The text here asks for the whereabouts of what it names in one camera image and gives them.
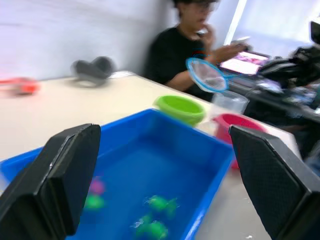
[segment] laptop screen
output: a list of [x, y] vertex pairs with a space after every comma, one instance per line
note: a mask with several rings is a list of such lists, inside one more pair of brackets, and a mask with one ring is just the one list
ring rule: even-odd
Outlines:
[[269, 56], [243, 51], [221, 63], [220, 68], [239, 74], [255, 75], [268, 60]]

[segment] black headphones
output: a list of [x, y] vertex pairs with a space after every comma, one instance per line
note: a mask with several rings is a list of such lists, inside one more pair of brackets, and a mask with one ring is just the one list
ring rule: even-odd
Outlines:
[[88, 88], [99, 88], [112, 75], [115, 65], [110, 58], [99, 56], [92, 62], [78, 60], [73, 63], [72, 68], [77, 76], [74, 83], [90, 82], [93, 85]]

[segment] black t-shirt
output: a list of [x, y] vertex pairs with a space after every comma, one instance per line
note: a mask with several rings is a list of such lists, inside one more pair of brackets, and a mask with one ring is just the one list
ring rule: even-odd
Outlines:
[[[201, 40], [190, 40], [179, 33], [176, 27], [160, 33], [152, 43], [145, 63], [143, 76], [160, 84], [166, 84], [177, 74], [187, 70], [188, 58], [205, 58]], [[196, 84], [186, 91], [200, 99], [211, 101], [213, 94], [201, 90]]]

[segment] white table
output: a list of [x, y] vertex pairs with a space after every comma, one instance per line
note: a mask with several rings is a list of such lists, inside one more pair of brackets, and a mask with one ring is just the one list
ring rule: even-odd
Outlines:
[[[105, 125], [136, 112], [152, 108], [162, 95], [194, 99], [206, 111], [210, 104], [195, 97], [153, 83], [142, 77], [113, 78], [102, 88], [74, 87], [72, 78], [41, 82], [41, 91], [30, 97], [0, 99], [0, 161], [43, 146], [52, 135], [77, 125]], [[216, 113], [226, 110], [215, 107]], [[299, 156], [295, 138], [277, 128], [263, 125]], [[212, 134], [206, 118], [199, 129]], [[212, 202], [197, 240], [242, 240], [252, 236], [269, 240], [241, 181], [239, 171], [231, 170]]]

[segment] blue plastic tray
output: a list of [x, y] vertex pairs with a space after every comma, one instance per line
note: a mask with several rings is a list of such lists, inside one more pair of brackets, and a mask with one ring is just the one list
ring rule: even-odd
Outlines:
[[[0, 171], [11, 181], [40, 151], [5, 160]], [[230, 145], [153, 109], [104, 125], [94, 175], [105, 184], [105, 207], [84, 209], [68, 239], [137, 239], [133, 225], [154, 195], [177, 198], [175, 218], [158, 219], [167, 239], [193, 239], [233, 157]]]

